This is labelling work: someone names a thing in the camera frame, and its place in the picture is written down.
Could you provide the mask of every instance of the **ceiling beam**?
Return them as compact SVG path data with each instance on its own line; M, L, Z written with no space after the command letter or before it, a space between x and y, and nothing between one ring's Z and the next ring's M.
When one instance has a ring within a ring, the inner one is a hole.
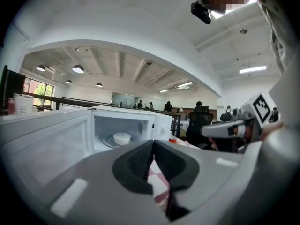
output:
M234 25L228 29L223 30L222 32L219 32L214 36L208 36L204 39L201 39L203 42L200 42L198 45L196 45L196 50L200 52L215 44L219 44L221 42L228 42L240 36L246 36L240 33L241 27L247 28L249 32L249 30L251 29L264 26L269 26L264 15L248 19L244 22L241 22L240 24Z
M53 54L49 54L50 49L44 50L43 53L41 54L41 57L47 56L48 58L50 57L53 59L57 64L51 64L50 67L55 69L55 75L59 74L66 74L69 68L65 67L65 64L62 64L60 60Z
M137 70L136 70L135 76L133 77L133 82L134 82L134 83L135 83L136 80L138 79L138 77L139 77L139 75L140 75L142 69L143 69L144 66L146 65L146 63L147 63L147 60L146 60L146 59L141 60L140 65L139 65L139 67L138 67Z
M116 67L117 67L117 77L121 77L121 73L120 73L120 52L117 51L116 52Z
M164 76L166 76L169 72L171 72L172 69L165 69L161 71L160 73L156 74L153 78L151 78L146 84L146 87L151 86L152 84L156 83L158 80L162 79Z
M99 72L105 75L104 71L103 71L103 67L99 64L98 60L97 60L97 55L95 54L95 51L93 50L93 48L89 48L87 50L87 52L89 53L89 55L92 57L92 59L94 60L94 67L96 68L97 71L95 72Z
M62 83L59 83L59 82L56 82L56 81L52 81L49 78L43 77L43 76L38 75L36 73L33 73L31 71L28 71L28 70L26 70L24 68L20 69L20 73L23 74L23 75L25 75L25 76L32 77L33 79L40 79L41 81L46 81L50 85L59 85L59 86L65 87L65 88L69 87L69 86L66 86L66 85L64 85Z
M176 85L178 85L178 84L184 84L184 83L187 83L187 82L189 82L190 81L190 79L189 78L187 78L187 77L185 77L185 78L182 78L182 79L179 79L179 80L177 80L177 81L175 81L175 82L172 82L172 83L169 83L169 84L167 84L166 86L164 86L163 88L164 89L168 89L168 88L171 88L171 87L173 87L173 86L176 86Z
M54 70L53 74L52 74L52 80L55 79L55 76L56 76L56 70Z

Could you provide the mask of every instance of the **window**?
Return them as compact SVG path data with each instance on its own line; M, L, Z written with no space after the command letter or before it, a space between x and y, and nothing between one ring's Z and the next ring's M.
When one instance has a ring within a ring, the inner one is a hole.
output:
M26 77L23 91L52 97L53 88L54 87L49 84L39 82ZM51 106L51 101L43 100L35 97L33 99L33 104L38 106Z

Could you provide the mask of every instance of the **black monitor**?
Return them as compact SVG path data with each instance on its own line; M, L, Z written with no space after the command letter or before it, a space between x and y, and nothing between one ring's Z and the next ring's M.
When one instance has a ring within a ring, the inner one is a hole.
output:
M5 65L0 85L0 114L7 115L8 99L14 97L14 93L23 93L26 76L8 69Z

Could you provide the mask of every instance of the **plastic container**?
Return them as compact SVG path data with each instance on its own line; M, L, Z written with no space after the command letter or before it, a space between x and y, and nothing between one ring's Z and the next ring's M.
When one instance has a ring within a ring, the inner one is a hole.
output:
M113 135L114 141L118 145L126 145L129 143L131 136L128 133L116 133Z
M176 143L176 141L177 141L177 137L170 135L169 142Z
M8 114L15 113L15 101L13 98L8 99Z
M15 93L16 113L31 113L33 98L33 96Z

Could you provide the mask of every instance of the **microwave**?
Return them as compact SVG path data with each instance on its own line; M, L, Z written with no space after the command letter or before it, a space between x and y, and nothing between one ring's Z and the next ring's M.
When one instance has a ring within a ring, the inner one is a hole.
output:
M114 148L112 136L168 141L172 117L151 111L95 106L0 117L1 155L34 195L94 153Z
M130 141L169 140L171 116L156 112L110 106L92 107L93 152L102 152L119 147L113 135L127 133Z

